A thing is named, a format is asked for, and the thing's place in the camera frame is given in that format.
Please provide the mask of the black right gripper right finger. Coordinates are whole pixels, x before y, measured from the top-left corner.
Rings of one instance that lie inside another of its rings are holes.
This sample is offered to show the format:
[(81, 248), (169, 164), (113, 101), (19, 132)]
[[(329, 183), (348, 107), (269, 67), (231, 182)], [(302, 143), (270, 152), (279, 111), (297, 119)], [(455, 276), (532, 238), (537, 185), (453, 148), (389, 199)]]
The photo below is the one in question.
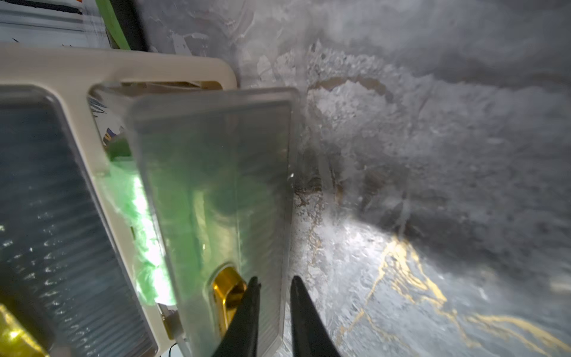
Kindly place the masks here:
[(332, 343), (303, 280), (297, 275), (291, 281), (290, 312), (293, 356), (341, 356)]

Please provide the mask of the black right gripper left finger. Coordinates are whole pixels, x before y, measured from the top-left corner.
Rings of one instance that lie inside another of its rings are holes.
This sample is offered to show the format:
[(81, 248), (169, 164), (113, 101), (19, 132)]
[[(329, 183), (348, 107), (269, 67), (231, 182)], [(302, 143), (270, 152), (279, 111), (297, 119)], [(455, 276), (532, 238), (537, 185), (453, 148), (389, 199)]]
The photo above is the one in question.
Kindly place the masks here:
[(213, 356), (257, 356), (261, 287), (252, 277), (227, 293), (222, 306), (234, 314)]

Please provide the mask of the beige drawer organizer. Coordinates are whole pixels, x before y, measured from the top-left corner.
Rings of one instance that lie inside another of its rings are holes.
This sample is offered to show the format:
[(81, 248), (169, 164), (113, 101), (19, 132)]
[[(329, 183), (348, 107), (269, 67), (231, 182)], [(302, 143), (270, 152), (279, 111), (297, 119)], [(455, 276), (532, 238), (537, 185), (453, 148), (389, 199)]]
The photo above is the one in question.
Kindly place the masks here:
[[(55, 96), (61, 105), (109, 225), (112, 241), (135, 290), (132, 267), (135, 247), (131, 229), (114, 210), (97, 179), (99, 173), (109, 168), (109, 160), (102, 127), (97, 124), (89, 101), (95, 86), (111, 83), (229, 90), (236, 88), (236, 77), (226, 62), (214, 58), (121, 50), (32, 48), (18, 44), (1, 46), (1, 88), (34, 86)], [(156, 305), (140, 305), (159, 345), (154, 356), (160, 356), (171, 342), (161, 309)]]

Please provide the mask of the clear bottom drawer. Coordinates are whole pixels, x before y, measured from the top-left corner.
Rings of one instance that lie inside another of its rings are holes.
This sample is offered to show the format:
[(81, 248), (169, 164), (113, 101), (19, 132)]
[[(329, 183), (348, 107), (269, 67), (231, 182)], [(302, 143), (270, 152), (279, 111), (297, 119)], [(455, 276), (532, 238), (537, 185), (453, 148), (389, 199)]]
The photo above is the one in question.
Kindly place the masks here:
[(239, 301), (224, 271), (260, 284), (257, 353), (282, 343), (299, 94), (111, 83), (93, 95), (116, 114), (135, 174), (135, 207), (159, 238), (193, 356), (212, 356)]

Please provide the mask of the green roll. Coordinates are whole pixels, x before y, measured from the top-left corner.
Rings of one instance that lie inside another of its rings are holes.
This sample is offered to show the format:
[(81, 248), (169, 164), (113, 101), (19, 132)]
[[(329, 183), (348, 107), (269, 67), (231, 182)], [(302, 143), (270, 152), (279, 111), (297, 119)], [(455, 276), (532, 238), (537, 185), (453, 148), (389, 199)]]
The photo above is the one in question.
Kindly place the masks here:
[(165, 258), (156, 233), (142, 179), (125, 135), (105, 146), (109, 168), (97, 176), (115, 211), (130, 227), (135, 247), (135, 289), (145, 305), (176, 305)]

